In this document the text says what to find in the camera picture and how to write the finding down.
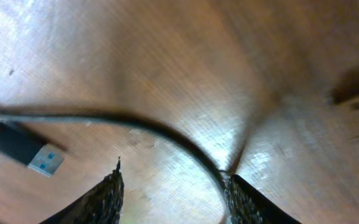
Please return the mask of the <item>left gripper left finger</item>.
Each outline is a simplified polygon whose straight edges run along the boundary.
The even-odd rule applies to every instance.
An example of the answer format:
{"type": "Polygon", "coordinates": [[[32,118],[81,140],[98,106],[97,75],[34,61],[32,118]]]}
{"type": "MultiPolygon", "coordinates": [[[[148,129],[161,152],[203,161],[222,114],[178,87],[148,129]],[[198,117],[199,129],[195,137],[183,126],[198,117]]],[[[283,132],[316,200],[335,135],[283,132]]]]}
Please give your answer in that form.
{"type": "Polygon", "coordinates": [[[124,181],[118,160],[114,170],[73,203],[45,219],[55,224],[118,224],[124,202],[124,181]]]}

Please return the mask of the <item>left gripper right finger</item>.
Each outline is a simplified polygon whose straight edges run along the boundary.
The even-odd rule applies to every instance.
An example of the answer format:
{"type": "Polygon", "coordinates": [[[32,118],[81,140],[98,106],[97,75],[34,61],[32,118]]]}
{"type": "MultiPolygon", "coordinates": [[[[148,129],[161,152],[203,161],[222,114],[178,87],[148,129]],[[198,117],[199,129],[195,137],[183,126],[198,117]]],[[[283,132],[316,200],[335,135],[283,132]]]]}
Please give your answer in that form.
{"type": "Polygon", "coordinates": [[[301,224],[237,174],[225,180],[232,224],[301,224]]]}

